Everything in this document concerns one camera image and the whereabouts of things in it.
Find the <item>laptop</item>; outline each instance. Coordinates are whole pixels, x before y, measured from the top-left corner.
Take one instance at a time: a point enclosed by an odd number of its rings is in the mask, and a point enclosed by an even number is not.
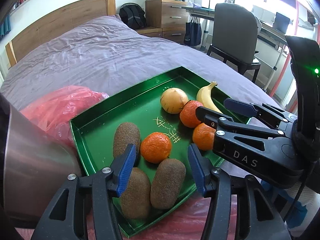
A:
[[[288,29],[288,25],[290,23],[290,18],[282,15],[281,13],[276,13],[276,19],[273,23],[272,28],[280,31],[281,33],[285,34]]]

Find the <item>metal container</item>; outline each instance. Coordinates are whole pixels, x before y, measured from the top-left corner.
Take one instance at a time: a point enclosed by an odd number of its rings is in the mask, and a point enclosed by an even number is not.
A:
[[[209,82],[189,71],[178,67],[145,80],[131,88],[121,91],[74,117],[71,130],[77,150],[88,175],[103,167],[109,166],[113,160],[112,147],[116,128],[122,122],[133,122],[139,129],[141,140],[152,132],[162,132],[172,142],[170,158],[182,161],[186,167],[186,177],[175,205],[169,210],[152,208],[145,220],[130,220],[122,215],[120,201],[114,198],[114,205],[119,226],[126,236],[133,236],[145,228],[161,220],[196,190],[187,157],[187,147],[192,143],[193,129],[185,127],[178,114],[168,114],[160,104],[161,94],[168,88],[177,87],[186,92],[189,99],[196,99],[199,89]],[[212,98],[216,106],[224,113],[232,116],[236,122],[246,123],[247,117],[233,114],[226,110],[223,101],[228,96],[218,88],[213,88]],[[202,152],[213,165],[220,165],[222,159],[212,151]],[[158,167],[140,157],[137,165],[152,182]]]
[[[75,150],[32,124],[2,95],[0,101],[1,120],[8,127],[0,153],[4,210],[16,227],[33,228],[67,176],[81,175],[80,165]]]

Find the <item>banana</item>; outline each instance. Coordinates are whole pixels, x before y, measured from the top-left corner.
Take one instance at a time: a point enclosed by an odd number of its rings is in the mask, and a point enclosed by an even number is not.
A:
[[[200,88],[197,93],[197,101],[203,104],[204,107],[209,108],[213,111],[222,113],[212,102],[211,99],[211,90],[217,85],[215,81],[212,81],[210,85]]]

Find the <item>wooden headboard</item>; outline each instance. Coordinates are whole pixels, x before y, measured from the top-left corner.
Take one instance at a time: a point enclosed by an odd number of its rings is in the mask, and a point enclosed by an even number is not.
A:
[[[116,14],[116,0],[80,0],[61,7],[29,25],[6,46],[10,66],[30,51],[87,21]]]

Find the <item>red plastic bag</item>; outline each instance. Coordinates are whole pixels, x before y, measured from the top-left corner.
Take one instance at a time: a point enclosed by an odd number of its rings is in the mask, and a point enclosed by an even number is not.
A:
[[[185,203],[170,215],[130,237],[129,240],[200,240],[210,205],[210,198],[193,194]],[[231,196],[231,214],[227,240],[234,240],[236,233],[237,197]],[[95,240],[92,210],[87,215],[88,239]],[[25,240],[30,240],[33,229],[17,228]]]
[[[39,98],[21,113],[49,135],[75,147],[70,119],[107,97],[87,87],[67,86]]]

